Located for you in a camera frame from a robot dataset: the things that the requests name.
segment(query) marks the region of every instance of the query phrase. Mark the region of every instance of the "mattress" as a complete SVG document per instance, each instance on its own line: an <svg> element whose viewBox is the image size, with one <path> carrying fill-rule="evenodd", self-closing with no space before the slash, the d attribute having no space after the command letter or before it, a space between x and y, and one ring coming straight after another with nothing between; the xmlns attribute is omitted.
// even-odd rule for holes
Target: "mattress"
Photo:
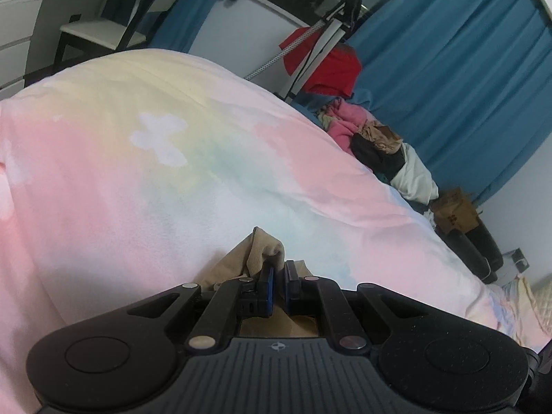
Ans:
<svg viewBox="0 0 552 414"><path fill-rule="evenodd" d="M0 102L0 164L0 412L37 408L40 337L194 281L255 226L343 289L377 283L521 341L506 296L393 188L207 60L129 51L24 89Z"/></svg>

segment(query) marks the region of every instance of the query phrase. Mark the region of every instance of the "pastel tie-dye bedsheet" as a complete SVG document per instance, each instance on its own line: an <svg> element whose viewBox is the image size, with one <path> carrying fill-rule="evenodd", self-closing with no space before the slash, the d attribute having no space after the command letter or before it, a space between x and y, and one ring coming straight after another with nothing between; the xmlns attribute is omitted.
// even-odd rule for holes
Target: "pastel tie-dye bedsheet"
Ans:
<svg viewBox="0 0 552 414"><path fill-rule="evenodd" d="M203 59L124 52L23 90L0 102L0 163L2 413L37 408L24 362L41 336L194 281L255 226L343 288L520 329L394 189Z"/></svg>

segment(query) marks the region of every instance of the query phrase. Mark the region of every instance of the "red clothing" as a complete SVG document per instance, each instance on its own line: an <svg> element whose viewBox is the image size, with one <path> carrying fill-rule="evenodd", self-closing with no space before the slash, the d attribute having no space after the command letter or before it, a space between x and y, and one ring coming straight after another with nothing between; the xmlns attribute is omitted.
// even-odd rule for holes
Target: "red clothing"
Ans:
<svg viewBox="0 0 552 414"><path fill-rule="evenodd" d="M295 30L285 41L280 44L284 49L292 43L308 28L299 28ZM284 56L284 66L289 76L301 64L308 52L311 51L317 42L321 31L309 36L296 49ZM338 43L332 51L325 57L322 63L314 71L303 86L303 90L319 95L341 96L350 98L353 94L353 87L357 81L358 75L362 70L362 65L357 58L354 49L349 45Z"/></svg>

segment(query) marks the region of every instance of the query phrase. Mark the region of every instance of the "screw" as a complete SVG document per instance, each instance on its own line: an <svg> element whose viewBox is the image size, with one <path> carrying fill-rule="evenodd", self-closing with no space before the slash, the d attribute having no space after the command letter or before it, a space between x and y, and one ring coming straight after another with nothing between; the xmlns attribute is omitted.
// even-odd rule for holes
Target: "screw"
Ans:
<svg viewBox="0 0 552 414"><path fill-rule="evenodd" d="M358 350L366 345L366 339L360 336L344 336L339 340L339 345L345 349Z"/></svg>
<svg viewBox="0 0 552 414"><path fill-rule="evenodd" d="M196 350L210 349L216 344L216 341L211 336L194 336L188 341L188 345Z"/></svg>

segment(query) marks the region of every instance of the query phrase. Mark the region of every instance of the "brown paper bag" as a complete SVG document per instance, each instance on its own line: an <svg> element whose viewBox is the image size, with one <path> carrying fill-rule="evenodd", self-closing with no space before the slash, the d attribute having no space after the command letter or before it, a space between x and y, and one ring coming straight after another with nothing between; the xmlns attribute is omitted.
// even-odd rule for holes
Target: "brown paper bag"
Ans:
<svg viewBox="0 0 552 414"><path fill-rule="evenodd" d="M462 189L446 191L431 205L435 223L448 234L457 229L467 233L479 225L477 211Z"/></svg>

